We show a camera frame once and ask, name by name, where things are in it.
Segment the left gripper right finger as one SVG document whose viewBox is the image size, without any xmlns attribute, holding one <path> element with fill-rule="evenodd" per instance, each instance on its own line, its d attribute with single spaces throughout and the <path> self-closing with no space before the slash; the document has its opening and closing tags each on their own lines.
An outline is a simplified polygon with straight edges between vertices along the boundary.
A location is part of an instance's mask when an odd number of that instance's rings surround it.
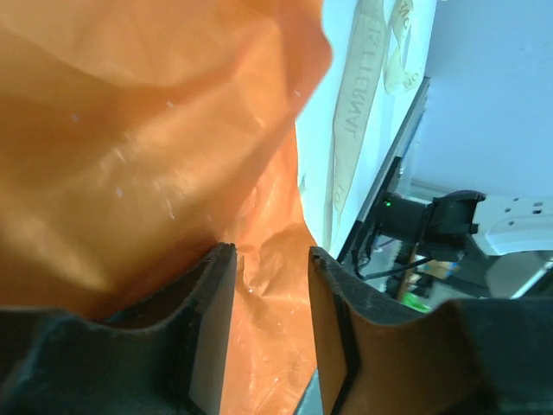
<svg viewBox="0 0 553 415">
<path fill-rule="evenodd" d="M 552 302 L 456 299 L 424 314 L 308 255 L 326 414 L 549 414 Z"/>
</svg>

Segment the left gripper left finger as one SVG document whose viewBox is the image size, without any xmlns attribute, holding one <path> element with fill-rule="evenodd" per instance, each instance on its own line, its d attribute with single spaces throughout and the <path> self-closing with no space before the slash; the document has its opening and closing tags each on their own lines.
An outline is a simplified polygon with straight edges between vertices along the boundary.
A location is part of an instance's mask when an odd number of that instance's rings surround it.
<svg viewBox="0 0 553 415">
<path fill-rule="evenodd" d="M 218 413 L 236 268 L 235 247 L 220 243 L 171 284 L 100 322 L 2 308 L 2 413 Z"/>
</svg>

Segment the orange wrapping paper sheet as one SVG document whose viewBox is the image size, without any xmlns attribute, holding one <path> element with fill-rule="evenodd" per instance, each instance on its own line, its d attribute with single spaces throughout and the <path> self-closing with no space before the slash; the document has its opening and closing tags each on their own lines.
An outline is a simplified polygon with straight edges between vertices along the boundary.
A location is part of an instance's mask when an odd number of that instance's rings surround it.
<svg viewBox="0 0 553 415">
<path fill-rule="evenodd" d="M 104 321 L 237 252 L 221 407 L 291 414 L 316 366 L 296 118 L 319 1 L 4 1 L 1 310 Z"/>
</svg>

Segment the cream ribbon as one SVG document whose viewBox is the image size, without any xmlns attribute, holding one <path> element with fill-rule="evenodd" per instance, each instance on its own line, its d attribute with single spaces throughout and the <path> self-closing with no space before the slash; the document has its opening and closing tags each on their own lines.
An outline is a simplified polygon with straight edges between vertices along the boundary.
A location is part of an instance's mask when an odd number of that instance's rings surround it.
<svg viewBox="0 0 553 415">
<path fill-rule="evenodd" d="M 353 185 L 378 87 L 389 95 L 414 90 L 423 80 L 424 1 L 358 1 L 332 123 L 333 174 L 329 213 L 339 225 Z"/>
</svg>

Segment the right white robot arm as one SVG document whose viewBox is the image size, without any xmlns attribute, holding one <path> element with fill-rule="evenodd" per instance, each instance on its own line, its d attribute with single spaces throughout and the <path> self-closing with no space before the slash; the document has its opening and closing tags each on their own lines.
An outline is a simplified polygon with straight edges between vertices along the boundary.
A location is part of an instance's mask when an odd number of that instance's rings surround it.
<svg viewBox="0 0 553 415">
<path fill-rule="evenodd" d="M 414 246 L 426 258 L 458 262 L 552 249 L 552 198 L 457 191 L 424 204 L 387 193 L 378 204 L 378 233 Z"/>
</svg>

